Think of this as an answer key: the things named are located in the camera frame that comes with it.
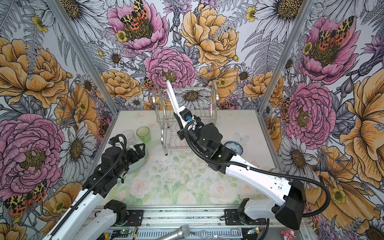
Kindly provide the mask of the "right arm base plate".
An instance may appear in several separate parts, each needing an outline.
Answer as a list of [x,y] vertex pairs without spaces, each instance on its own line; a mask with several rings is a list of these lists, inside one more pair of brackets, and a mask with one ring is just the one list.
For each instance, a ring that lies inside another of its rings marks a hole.
[[244,213],[239,213],[238,210],[235,209],[224,209],[224,215],[220,217],[220,220],[225,221],[226,226],[261,226],[267,223],[267,219],[252,220]]

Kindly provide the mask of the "green plastic tumbler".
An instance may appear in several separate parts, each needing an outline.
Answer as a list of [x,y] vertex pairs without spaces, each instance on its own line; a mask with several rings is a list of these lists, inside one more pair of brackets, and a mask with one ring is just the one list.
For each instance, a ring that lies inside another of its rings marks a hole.
[[138,128],[136,134],[143,143],[148,143],[152,139],[150,129],[145,126]]

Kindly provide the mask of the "blue white ceramic bowl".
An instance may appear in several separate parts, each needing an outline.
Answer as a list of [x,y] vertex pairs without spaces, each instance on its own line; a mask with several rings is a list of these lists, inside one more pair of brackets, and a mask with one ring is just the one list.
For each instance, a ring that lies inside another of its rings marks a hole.
[[235,152],[237,155],[241,155],[244,152],[243,147],[234,141],[228,141],[225,143],[225,147]]

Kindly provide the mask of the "white plate red pattern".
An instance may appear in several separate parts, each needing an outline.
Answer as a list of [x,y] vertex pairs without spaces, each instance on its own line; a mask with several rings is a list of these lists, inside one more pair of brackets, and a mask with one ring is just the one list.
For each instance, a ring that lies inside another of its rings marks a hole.
[[171,102],[171,105],[173,107],[174,113],[177,114],[178,117],[180,117],[179,104],[177,102],[177,98],[176,98],[175,92],[173,90],[172,84],[169,80],[166,81],[166,84],[167,84],[167,93],[169,95],[170,102]]

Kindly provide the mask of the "pale green plate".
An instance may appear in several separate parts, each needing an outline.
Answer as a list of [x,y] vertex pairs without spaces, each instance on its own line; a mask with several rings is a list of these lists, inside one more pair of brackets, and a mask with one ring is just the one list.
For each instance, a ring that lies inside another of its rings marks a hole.
[[136,163],[130,165],[128,174],[133,174],[141,170],[147,164],[148,159],[149,159],[149,152],[147,149],[145,149],[145,156],[139,161],[137,161]]

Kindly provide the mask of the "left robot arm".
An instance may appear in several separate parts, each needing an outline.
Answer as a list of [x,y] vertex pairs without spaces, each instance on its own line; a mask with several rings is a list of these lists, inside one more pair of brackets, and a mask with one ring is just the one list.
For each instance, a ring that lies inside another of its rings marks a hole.
[[111,200],[87,226],[83,225],[118,181],[124,179],[130,165],[143,159],[145,154],[145,144],[107,148],[102,154],[101,163],[83,184],[77,198],[44,238],[46,240],[96,240],[109,227],[125,224],[128,220],[127,205]]

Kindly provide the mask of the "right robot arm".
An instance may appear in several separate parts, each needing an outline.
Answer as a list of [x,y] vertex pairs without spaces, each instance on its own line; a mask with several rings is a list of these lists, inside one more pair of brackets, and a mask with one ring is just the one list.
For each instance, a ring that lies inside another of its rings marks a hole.
[[266,210],[261,210],[250,200],[244,200],[239,210],[243,222],[274,218],[289,229],[300,228],[306,199],[304,184],[300,180],[250,164],[221,143],[223,136],[214,124],[203,124],[189,110],[174,116],[180,127],[177,132],[179,138],[186,140],[190,149],[211,169],[241,180],[269,198]]

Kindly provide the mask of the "clear plastic tumbler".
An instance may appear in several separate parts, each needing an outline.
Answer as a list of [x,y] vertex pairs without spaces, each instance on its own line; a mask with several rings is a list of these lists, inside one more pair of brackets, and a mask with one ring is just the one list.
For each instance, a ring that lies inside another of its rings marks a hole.
[[126,130],[122,134],[125,136],[128,146],[134,145],[137,142],[136,134],[132,130]]

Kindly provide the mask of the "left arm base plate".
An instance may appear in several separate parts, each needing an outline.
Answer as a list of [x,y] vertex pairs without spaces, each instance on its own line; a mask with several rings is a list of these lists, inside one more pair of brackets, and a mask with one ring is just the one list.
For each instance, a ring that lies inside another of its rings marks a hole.
[[125,210],[118,214],[116,226],[140,227],[144,218],[144,210]]

